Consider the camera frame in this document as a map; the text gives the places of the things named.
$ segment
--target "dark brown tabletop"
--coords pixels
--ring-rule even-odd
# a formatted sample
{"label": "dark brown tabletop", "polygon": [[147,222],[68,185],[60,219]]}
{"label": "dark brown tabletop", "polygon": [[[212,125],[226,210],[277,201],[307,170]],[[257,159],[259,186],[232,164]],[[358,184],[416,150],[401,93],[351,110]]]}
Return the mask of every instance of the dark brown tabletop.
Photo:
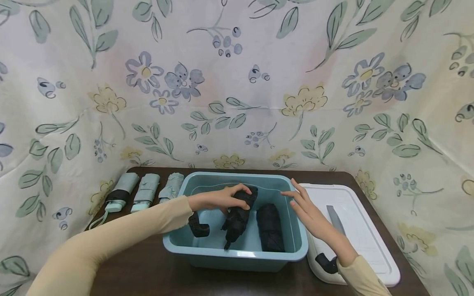
{"label": "dark brown tabletop", "polygon": [[[203,170],[176,168],[131,168],[140,177],[147,173],[160,175],[156,192],[165,186],[168,176],[179,172],[184,176],[195,171],[222,171],[257,174],[281,174],[300,183],[341,184],[352,188],[377,227],[401,273],[400,283],[390,288],[393,296],[429,296],[419,278],[397,247],[354,178],[344,172],[270,171],[270,170]],[[130,213],[128,203],[120,213],[109,214],[107,221]],[[96,217],[102,216],[104,206]],[[185,259],[169,253],[163,246],[163,236],[154,235],[135,246],[113,256],[97,273],[92,296],[339,296],[352,295],[347,286],[326,284],[310,270],[305,259],[288,263],[278,273],[242,272],[216,269],[199,269]]]}

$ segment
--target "yellow flower print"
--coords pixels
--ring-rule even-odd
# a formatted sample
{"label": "yellow flower print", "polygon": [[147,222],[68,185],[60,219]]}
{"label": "yellow flower print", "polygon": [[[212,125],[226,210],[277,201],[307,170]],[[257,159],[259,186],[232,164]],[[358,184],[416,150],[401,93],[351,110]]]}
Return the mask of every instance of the yellow flower print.
{"label": "yellow flower print", "polygon": [[214,159],[216,169],[237,169],[238,166],[244,163],[245,160],[240,159],[237,154],[233,154],[230,157],[222,155],[219,159]]}
{"label": "yellow flower print", "polygon": [[87,211],[89,215],[95,215],[100,207],[104,204],[105,197],[112,191],[114,181],[100,181],[99,192],[91,195],[91,207]]}
{"label": "yellow flower print", "polygon": [[461,188],[463,189],[464,193],[474,197],[474,180],[463,178]]}
{"label": "yellow flower print", "polygon": [[125,147],[120,154],[122,159],[132,159],[134,157],[142,156],[143,152],[139,149],[133,149],[130,146]]}
{"label": "yellow flower print", "polygon": [[272,155],[268,160],[272,162],[272,165],[276,167],[277,170],[295,168],[298,166],[298,164],[294,162],[286,163],[287,160],[289,160],[295,155],[295,152],[290,151],[290,149],[288,148],[285,148]]}
{"label": "yellow flower print", "polygon": [[328,98],[324,96],[324,86],[321,83],[319,86],[313,89],[306,85],[302,85],[298,95],[292,96],[285,94],[283,96],[283,101],[285,102],[286,107],[281,109],[281,112],[284,116],[300,116],[298,128],[296,129],[294,136],[290,139],[291,141],[300,131],[301,125],[303,123],[304,112],[318,110],[327,103]]}
{"label": "yellow flower print", "polygon": [[355,180],[359,184],[360,189],[362,189],[363,193],[365,194],[365,196],[367,196],[367,198],[371,200],[377,199],[377,194],[374,192],[375,181],[370,180],[369,172],[363,172],[362,170],[359,170],[359,172],[357,172]]}
{"label": "yellow flower print", "polygon": [[117,97],[116,93],[106,83],[103,88],[98,87],[99,93],[88,92],[87,95],[93,100],[97,106],[97,111],[101,113],[110,114],[122,129],[123,138],[125,139],[125,130],[122,124],[115,116],[116,112],[123,110],[127,106],[125,99]]}
{"label": "yellow flower print", "polygon": [[398,229],[400,230],[403,238],[416,244],[416,246],[425,254],[430,257],[438,256],[438,250],[432,245],[432,243],[436,240],[436,235],[434,233],[428,232],[416,226],[408,227],[405,223],[398,223]]}

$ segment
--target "floral fabric backdrop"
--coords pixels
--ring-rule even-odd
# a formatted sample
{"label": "floral fabric backdrop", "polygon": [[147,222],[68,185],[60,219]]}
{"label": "floral fabric backdrop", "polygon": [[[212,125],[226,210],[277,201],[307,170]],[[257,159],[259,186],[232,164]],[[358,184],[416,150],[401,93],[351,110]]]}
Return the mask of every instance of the floral fabric backdrop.
{"label": "floral fabric backdrop", "polygon": [[347,171],[432,295],[474,295],[473,11],[0,0],[0,295],[132,166]]}

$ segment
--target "light blue plastic basin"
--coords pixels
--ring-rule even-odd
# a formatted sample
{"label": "light blue plastic basin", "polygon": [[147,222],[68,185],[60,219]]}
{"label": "light blue plastic basin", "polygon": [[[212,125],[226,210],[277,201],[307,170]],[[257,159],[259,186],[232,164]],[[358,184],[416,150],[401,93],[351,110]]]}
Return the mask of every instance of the light blue plastic basin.
{"label": "light blue plastic basin", "polygon": [[[258,198],[250,213],[246,231],[231,244],[229,250],[224,250],[226,232],[221,230],[221,226],[225,217],[219,210],[198,213],[200,223],[210,226],[208,237],[194,237],[189,225],[186,225],[165,234],[164,247],[171,253],[186,257],[192,266],[212,269],[277,272],[287,262],[303,259],[308,252],[305,228],[291,209],[290,199],[280,194],[281,191],[294,190],[287,177],[195,172],[184,179],[179,196],[221,190],[239,183],[257,186]],[[262,251],[256,211],[266,203],[273,203],[278,209],[286,252]]]}

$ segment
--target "arm sleeve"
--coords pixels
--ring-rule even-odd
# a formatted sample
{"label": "arm sleeve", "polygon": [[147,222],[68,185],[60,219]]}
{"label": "arm sleeve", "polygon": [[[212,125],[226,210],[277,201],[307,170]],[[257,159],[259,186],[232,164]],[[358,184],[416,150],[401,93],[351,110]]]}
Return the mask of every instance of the arm sleeve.
{"label": "arm sleeve", "polygon": [[348,267],[342,267],[337,261],[339,274],[357,296],[391,296],[387,287],[375,274],[369,263],[362,257],[357,258]]}
{"label": "arm sleeve", "polygon": [[49,257],[27,296],[88,296],[102,262],[153,234],[185,226],[191,215],[183,196],[73,236]]}

